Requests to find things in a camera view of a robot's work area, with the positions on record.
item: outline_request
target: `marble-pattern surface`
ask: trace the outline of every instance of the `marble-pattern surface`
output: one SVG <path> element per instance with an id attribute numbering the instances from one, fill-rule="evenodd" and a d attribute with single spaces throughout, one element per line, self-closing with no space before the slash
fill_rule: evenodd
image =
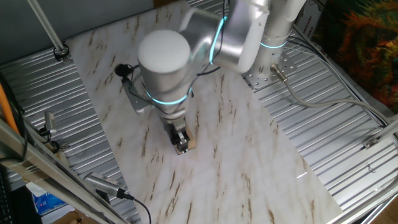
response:
<path id="1" fill-rule="evenodd" d="M 153 223 L 326 223 L 339 215 L 237 73 L 221 69 L 195 82 L 187 123 L 197 146 L 186 155 L 177 155 L 154 110 L 134 112 L 114 67 L 135 65 L 145 34 L 177 30 L 187 9 L 176 2 L 67 41 L 130 193 Z"/>

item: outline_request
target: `metal mounting plate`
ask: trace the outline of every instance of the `metal mounting plate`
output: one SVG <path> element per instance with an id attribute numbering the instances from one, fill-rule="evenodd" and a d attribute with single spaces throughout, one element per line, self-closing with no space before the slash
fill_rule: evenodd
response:
<path id="1" fill-rule="evenodd" d="M 291 59 L 289 59 L 289 57 L 285 52 L 282 52 L 281 57 L 282 57 L 282 62 L 279 67 L 282 70 L 282 72 L 285 73 L 286 76 L 296 72 L 297 70 L 296 65 Z M 272 74 L 271 71 L 264 72 L 264 70 L 265 68 L 263 68 L 263 71 L 259 73 L 257 72 L 245 73 L 242 75 L 242 77 L 246 80 L 249 86 L 259 90 L 265 87 L 266 85 L 271 84 L 274 81 L 278 80 L 278 76 Z"/>

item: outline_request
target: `gray cable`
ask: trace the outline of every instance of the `gray cable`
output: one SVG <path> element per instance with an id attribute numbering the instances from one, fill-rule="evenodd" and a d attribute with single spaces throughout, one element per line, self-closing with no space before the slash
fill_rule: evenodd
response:
<path id="1" fill-rule="evenodd" d="M 327 101 L 324 103 L 309 103 L 306 101 L 303 101 L 302 99 L 300 99 L 296 93 L 293 91 L 292 87 L 289 85 L 288 82 L 285 82 L 285 85 L 288 89 L 288 91 L 290 92 L 290 94 L 301 104 L 303 104 L 304 106 L 307 107 L 312 107 L 312 108 L 319 108 L 319 107 L 324 107 L 324 106 L 330 106 L 330 105 L 334 105 L 336 103 L 354 103 L 357 104 L 359 106 L 363 106 L 365 108 L 367 108 L 368 110 L 372 111 L 375 115 L 377 115 L 378 117 L 380 117 L 386 124 L 391 124 L 391 122 L 388 120 L 388 118 L 386 118 L 380 111 L 378 111 L 377 109 L 375 109 L 373 106 L 364 103 L 362 101 L 359 100 L 352 100 L 352 99 L 341 99 L 341 100 L 331 100 L 331 101 Z"/>

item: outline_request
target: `metal grating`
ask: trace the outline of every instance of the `metal grating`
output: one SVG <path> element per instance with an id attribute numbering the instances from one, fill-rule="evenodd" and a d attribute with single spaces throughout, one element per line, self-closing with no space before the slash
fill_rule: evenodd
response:
<path id="1" fill-rule="evenodd" d="M 36 127 L 44 125 L 44 111 L 55 112 L 57 134 L 65 142 L 70 168 L 82 178 L 97 172 L 124 182 L 119 166 L 105 137 L 80 75 L 73 61 L 58 62 L 52 49 L 0 66 L 26 118 Z M 9 170 L 13 188 L 23 184 Z M 134 203 L 110 198 L 111 205 L 128 221 L 141 222 Z"/>
<path id="2" fill-rule="evenodd" d="M 289 43 L 287 47 L 304 50 Z M 315 56 L 286 52 L 298 68 L 288 77 L 289 83 L 302 99 L 320 103 L 355 97 Z M 397 177 L 398 148 L 392 139 L 369 150 L 363 146 L 381 128 L 362 107 L 340 103 L 306 108 L 297 104 L 281 82 L 255 94 L 344 211 Z"/>

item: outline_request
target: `black cable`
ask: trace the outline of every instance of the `black cable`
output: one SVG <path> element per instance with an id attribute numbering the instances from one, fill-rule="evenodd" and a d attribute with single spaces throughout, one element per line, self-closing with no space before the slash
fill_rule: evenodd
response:
<path id="1" fill-rule="evenodd" d="M 221 68 L 221 67 L 217 67 L 217 68 L 215 68 L 215 69 L 213 69 L 213 70 L 210 70 L 210 71 L 208 71 L 208 72 L 198 73 L 197 76 L 211 74 L 211 73 L 213 73 L 213 72 L 216 72 L 216 71 L 219 70 L 220 68 Z"/>
<path id="2" fill-rule="evenodd" d="M 141 206 L 143 206 L 144 209 L 147 210 L 148 217 L 149 217 L 149 224 L 152 224 L 152 218 L 150 217 L 149 209 L 148 209 L 142 202 L 138 201 L 135 197 L 133 197 L 133 196 L 131 196 L 131 195 L 129 195 L 129 194 L 124 194 L 124 198 L 129 199 L 129 200 L 132 200 L 132 201 L 135 201 L 135 202 L 137 202 L 138 204 L 140 204 Z"/>

